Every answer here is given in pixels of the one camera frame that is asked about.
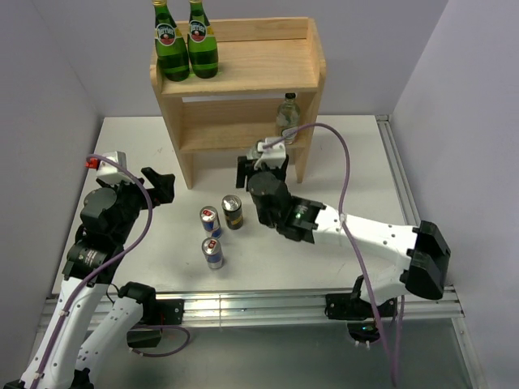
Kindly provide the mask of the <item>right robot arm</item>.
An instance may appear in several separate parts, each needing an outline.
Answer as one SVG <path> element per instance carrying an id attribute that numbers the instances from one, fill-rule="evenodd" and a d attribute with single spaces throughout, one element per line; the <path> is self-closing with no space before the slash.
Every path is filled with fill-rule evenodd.
<path id="1" fill-rule="evenodd" d="M 442 298 L 451 250 L 436 224 L 385 224 L 341 215 L 330 205 L 294 196 L 285 183 L 288 160 L 240 156 L 236 186 L 250 193 L 259 222 L 291 241 L 356 247 L 391 263 L 380 276 L 365 278 L 351 296 L 355 313 L 367 316 L 404 294 Z"/>

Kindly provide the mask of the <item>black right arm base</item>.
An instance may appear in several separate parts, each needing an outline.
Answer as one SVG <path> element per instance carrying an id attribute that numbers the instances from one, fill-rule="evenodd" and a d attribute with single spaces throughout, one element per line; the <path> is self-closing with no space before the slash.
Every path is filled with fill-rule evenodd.
<path id="1" fill-rule="evenodd" d="M 351 292 L 328 293 L 325 295 L 324 314 L 331 320 L 363 321 L 375 319 L 370 301 L 361 297 L 364 277 L 359 276 Z"/>

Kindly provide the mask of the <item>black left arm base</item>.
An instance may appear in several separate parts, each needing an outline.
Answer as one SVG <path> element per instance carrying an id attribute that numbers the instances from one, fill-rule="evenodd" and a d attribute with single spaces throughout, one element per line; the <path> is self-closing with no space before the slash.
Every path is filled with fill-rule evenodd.
<path id="1" fill-rule="evenodd" d="M 180 325 L 184 313 L 183 299 L 155 300 L 144 303 L 143 325 Z"/>

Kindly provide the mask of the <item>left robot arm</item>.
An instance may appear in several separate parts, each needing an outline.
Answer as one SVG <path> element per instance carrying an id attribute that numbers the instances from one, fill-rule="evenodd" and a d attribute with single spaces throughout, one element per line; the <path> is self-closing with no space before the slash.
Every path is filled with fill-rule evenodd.
<path id="1" fill-rule="evenodd" d="M 174 200 L 173 174 L 147 167 L 143 177 L 124 169 L 97 171 L 98 188 L 84 199 L 75 242 L 66 255 L 58 302 L 39 349 L 21 378 L 7 388 L 93 388 L 104 363 L 139 323 L 158 313 L 154 288 L 129 282 L 94 331 L 88 327 L 114 274 L 140 212 Z"/>

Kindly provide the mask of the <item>clear Chang soda bottle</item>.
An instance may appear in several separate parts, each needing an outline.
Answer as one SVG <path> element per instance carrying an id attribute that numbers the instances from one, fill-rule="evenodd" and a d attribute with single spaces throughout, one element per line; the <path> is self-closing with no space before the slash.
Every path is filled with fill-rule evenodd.
<path id="1" fill-rule="evenodd" d="M 300 123 L 300 108 L 296 102 L 296 93 L 285 94 L 284 101 L 278 106 L 276 127 L 277 134 L 285 139 L 286 144 L 292 144 L 297 136 L 296 129 Z"/>
<path id="2" fill-rule="evenodd" d="M 257 141 L 252 147 L 251 149 L 247 152 L 247 159 L 248 160 L 258 160 L 262 154 L 263 154 L 263 149 L 262 147 L 260 146 L 260 144 L 262 143 L 261 140 Z"/>

